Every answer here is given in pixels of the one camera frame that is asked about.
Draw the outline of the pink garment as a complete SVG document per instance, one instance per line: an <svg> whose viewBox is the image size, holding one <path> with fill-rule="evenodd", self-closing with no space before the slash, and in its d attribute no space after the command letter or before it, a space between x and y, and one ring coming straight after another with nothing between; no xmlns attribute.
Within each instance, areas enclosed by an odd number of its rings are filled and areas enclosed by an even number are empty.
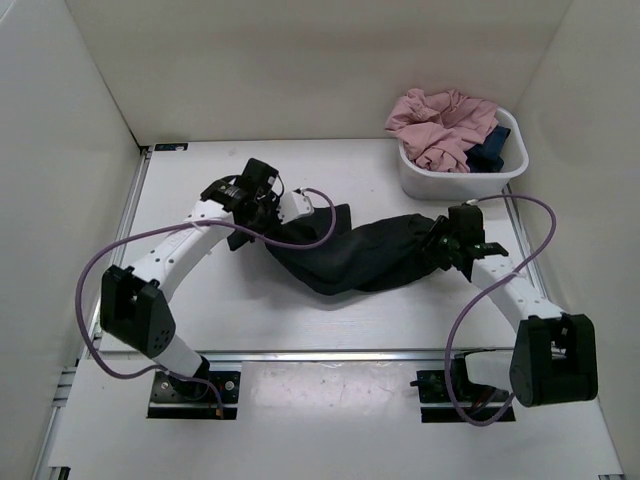
<svg viewBox="0 0 640 480"><path fill-rule="evenodd" d="M484 143L498 126L498 105L456 89L427 94L412 88L401 96L385 131L403 145L417 167L438 173L468 173L466 152Z"/></svg>

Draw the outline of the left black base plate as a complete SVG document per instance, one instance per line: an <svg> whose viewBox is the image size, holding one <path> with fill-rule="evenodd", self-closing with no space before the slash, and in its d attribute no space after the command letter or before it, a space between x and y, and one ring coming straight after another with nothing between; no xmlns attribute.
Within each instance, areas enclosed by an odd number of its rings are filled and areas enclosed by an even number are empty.
<svg viewBox="0 0 640 480"><path fill-rule="evenodd" d="M185 383L156 372L153 378L147 417L176 420L235 420L240 393L240 371L210 371L209 382L220 394L198 383Z"/></svg>

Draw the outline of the aluminium frame rail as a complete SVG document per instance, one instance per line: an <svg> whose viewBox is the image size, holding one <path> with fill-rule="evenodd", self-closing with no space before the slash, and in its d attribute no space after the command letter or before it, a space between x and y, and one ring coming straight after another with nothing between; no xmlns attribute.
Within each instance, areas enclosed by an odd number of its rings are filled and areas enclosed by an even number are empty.
<svg viewBox="0 0 640 480"><path fill-rule="evenodd" d="M120 216L115 239L92 254L89 261L83 266L74 287L74 325L78 331L81 346L74 356L73 363L64 366L58 376L44 439L41 442L34 470L31 474L33 479L67 479L69 477L70 468L68 466L51 466L49 459L74 385L77 369L81 362L87 360L95 363L98 366L98 371L110 380L124 381L137 378L133 373L119 372L111 366L105 356L99 352L98 343L102 336L100 324L102 303L115 297L111 292L113 289L111 277L120 278L125 275L125 269L121 266L128 245L125 239L131 232L135 210L154 147L152 145L144 145L139 148L139 151L139 159L136 162L134 176L127 190L124 209Z"/></svg>

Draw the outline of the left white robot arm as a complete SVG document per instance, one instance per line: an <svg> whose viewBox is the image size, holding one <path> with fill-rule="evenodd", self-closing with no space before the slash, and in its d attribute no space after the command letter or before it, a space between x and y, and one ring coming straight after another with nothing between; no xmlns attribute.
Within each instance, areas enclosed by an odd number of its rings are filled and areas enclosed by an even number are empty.
<svg viewBox="0 0 640 480"><path fill-rule="evenodd" d="M176 333L170 300L195 266L219 243L239 248L281 223L279 172L251 158L241 174L220 178L199 196L185 220L149 253L102 275L102 330L167 371L188 400L206 395L210 364Z"/></svg>

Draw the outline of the black trousers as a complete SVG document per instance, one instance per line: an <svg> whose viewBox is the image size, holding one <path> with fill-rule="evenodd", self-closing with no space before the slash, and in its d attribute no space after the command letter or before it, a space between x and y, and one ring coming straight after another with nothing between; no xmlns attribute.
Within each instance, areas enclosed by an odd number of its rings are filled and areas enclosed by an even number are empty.
<svg viewBox="0 0 640 480"><path fill-rule="evenodd" d="M435 272L435 257L423 247L434 220L407 214L354 227L347 204L335 207L329 240L310 250L268 245L270 255L315 292L379 292L405 286Z"/></svg>

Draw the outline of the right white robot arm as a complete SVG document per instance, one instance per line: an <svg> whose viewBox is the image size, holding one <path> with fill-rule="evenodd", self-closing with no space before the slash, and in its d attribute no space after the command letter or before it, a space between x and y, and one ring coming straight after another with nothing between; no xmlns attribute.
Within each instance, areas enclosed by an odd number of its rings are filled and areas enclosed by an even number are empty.
<svg viewBox="0 0 640 480"><path fill-rule="evenodd" d="M464 203L436 219L425 250L440 269L460 272L489 299L515 332L507 350L453 351L465 306L445 344L447 394L470 400L485 386L504 391L524 407L591 401L598 394L595 327L584 314L552 303L521 274L507 250L485 240L480 208Z"/></svg>

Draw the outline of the small black label sticker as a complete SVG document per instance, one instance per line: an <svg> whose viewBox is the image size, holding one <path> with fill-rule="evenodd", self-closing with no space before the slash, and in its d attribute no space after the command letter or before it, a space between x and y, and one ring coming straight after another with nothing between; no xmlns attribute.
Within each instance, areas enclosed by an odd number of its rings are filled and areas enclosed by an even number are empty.
<svg viewBox="0 0 640 480"><path fill-rule="evenodd" d="M158 152L186 151L188 146L188 143L162 143L156 144L154 150Z"/></svg>

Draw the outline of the navy blue garment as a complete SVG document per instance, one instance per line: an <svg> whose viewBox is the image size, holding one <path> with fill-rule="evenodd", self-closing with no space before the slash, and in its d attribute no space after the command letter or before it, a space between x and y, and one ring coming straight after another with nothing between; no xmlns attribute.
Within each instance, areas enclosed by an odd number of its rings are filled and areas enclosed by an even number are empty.
<svg viewBox="0 0 640 480"><path fill-rule="evenodd" d="M500 173L504 167L502 150L511 129L496 126L482 144L474 145L466 152L466 164L471 173Z"/></svg>

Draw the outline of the white plastic laundry basket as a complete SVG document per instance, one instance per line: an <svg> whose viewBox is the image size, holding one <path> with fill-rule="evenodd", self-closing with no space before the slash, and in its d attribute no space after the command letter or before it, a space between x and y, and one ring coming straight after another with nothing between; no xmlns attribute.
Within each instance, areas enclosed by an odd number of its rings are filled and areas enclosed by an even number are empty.
<svg viewBox="0 0 640 480"><path fill-rule="evenodd" d="M529 167L529 155L516 118L498 107L496 119L511 133L501 151L503 169L498 173L442 173L421 169L411 162L403 143L397 141L399 181L411 198L433 201L464 201L500 193L507 184L524 174Z"/></svg>

